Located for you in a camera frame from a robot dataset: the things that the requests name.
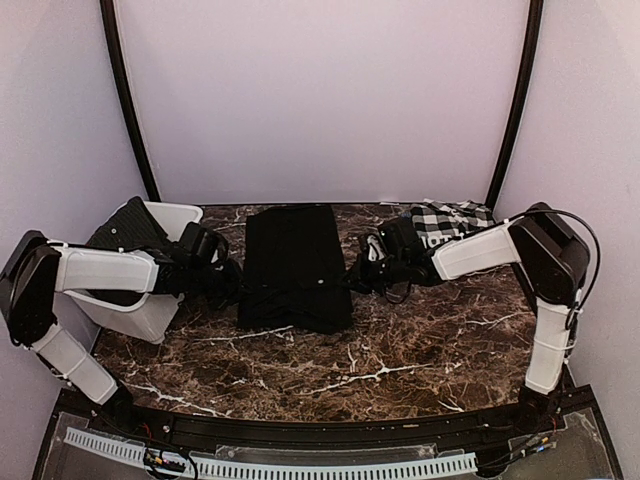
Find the black long sleeve shirt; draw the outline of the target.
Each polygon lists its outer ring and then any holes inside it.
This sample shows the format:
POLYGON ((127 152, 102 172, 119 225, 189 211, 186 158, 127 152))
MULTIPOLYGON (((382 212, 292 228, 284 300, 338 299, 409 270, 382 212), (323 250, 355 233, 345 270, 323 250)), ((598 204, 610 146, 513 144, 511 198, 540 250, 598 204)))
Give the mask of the black long sleeve shirt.
POLYGON ((334 334, 353 326, 334 212, 327 204, 268 208, 245 226, 241 329, 294 326, 334 334))

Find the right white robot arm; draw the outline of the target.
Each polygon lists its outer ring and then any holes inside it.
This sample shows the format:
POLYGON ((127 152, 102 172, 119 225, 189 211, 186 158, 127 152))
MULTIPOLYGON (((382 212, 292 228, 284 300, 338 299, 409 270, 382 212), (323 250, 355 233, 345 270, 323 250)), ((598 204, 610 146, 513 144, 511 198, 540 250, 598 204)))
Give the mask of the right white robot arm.
POLYGON ((430 245, 412 222, 399 217, 360 239, 343 283, 363 294, 387 294, 396 284, 432 287, 503 265, 516 266, 533 299, 536 329, 527 389, 550 394, 575 345, 578 317, 601 263, 598 242, 587 244, 571 228, 577 215, 540 202, 511 218, 461 238, 430 245))

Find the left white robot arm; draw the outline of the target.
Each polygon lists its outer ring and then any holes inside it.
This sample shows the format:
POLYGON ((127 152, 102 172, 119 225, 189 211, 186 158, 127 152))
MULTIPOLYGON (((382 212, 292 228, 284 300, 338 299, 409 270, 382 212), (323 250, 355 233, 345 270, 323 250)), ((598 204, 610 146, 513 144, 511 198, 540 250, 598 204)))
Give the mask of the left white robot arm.
POLYGON ((214 308, 237 300, 240 266, 218 233, 186 225, 176 242, 133 240, 117 247, 68 244, 27 231, 1 272, 1 316, 13 344, 42 357, 91 402, 120 436, 141 427, 125 386, 66 331, 54 313, 57 295, 71 297, 104 328, 160 342, 190 295, 214 308))

